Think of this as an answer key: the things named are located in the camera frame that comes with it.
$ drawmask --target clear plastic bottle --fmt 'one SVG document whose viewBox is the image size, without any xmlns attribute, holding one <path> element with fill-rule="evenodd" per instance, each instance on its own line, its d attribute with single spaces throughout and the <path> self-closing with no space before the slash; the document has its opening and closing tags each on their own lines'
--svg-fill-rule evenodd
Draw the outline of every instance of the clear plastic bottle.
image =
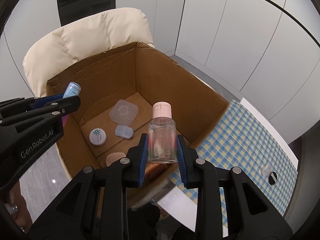
<svg viewBox="0 0 320 240">
<path fill-rule="evenodd" d="M 148 162 L 177 162 L 176 123 L 172 119 L 171 105 L 166 102 L 153 105 L 148 133 Z"/>
</svg>

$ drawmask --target clear plastic piece on tablecloth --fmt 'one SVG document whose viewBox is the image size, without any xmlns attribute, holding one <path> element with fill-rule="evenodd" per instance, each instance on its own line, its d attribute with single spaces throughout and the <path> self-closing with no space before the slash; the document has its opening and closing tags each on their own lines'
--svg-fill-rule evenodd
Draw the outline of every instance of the clear plastic piece on tablecloth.
<svg viewBox="0 0 320 240">
<path fill-rule="evenodd" d="M 133 129 L 128 126 L 118 125 L 115 131 L 115 135 L 124 139 L 131 139 L 133 136 Z"/>
<path fill-rule="evenodd" d="M 267 179 L 267 178 L 269 178 L 269 175 L 270 175 L 271 172 L 272 172 L 272 166 L 271 166 L 271 164 L 267 164 L 266 166 L 264 166 L 262 168 L 261 175 L 265 179 Z"/>
<path fill-rule="evenodd" d="M 129 126 L 136 118 L 138 106 L 125 100 L 119 100 L 109 112 L 112 121 L 120 125 Z"/>
</svg>

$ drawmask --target cardboard box inner wall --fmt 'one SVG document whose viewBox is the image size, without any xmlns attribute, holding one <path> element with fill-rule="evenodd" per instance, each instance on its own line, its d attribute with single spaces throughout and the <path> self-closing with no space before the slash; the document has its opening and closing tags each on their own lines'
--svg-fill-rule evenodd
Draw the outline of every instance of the cardboard box inner wall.
<svg viewBox="0 0 320 240">
<path fill-rule="evenodd" d="M 84 166 L 105 167 L 108 154 L 127 153 L 136 146 L 141 134 L 148 132 L 152 105 L 156 102 L 171 104 L 178 132 L 194 148 L 212 131 L 228 107 L 224 98 L 174 60 L 141 42 L 73 64 L 47 82 L 47 95 L 64 93 L 71 81 L 82 88 L 81 106 L 68 117 L 64 136 L 57 145 L 72 177 Z M 130 125 L 134 130 L 130 140 L 114 135 L 118 124 L 109 118 L 109 111 L 120 99 L 138 106 L 138 114 Z M 108 139 L 103 146 L 89 142 L 89 133 L 94 128 L 105 130 Z M 172 165 L 153 183 L 175 169 L 177 165 Z"/>
</svg>

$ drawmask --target blue and yellow plaid cloth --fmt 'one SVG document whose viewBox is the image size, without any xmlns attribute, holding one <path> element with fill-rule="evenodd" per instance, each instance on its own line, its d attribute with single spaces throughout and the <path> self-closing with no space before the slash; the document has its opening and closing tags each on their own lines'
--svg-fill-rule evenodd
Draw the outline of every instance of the blue and yellow plaid cloth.
<svg viewBox="0 0 320 240">
<path fill-rule="evenodd" d="M 230 170 L 240 167 L 265 194 L 281 215 L 289 204 L 297 170 L 289 157 L 281 149 L 263 125 L 240 103 L 232 101 L 216 128 L 196 149 L 199 156 L 216 167 Z M 270 185 L 261 175 L 261 170 L 271 164 L 278 181 Z M 198 191 L 185 189 L 179 171 L 170 176 L 192 201 L 197 203 Z M 220 188 L 223 225 L 228 227 L 226 203 L 223 189 Z"/>
</svg>

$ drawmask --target cream upholstery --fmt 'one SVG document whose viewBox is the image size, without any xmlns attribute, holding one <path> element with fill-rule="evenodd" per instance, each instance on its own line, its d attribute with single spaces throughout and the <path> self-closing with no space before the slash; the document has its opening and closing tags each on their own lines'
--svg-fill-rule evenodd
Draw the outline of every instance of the cream upholstery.
<svg viewBox="0 0 320 240">
<path fill-rule="evenodd" d="M 60 27 L 37 41 L 23 60 L 36 97 L 46 95 L 47 80 L 72 64 L 133 41 L 154 47 L 146 16 L 138 9 L 101 12 Z"/>
</svg>

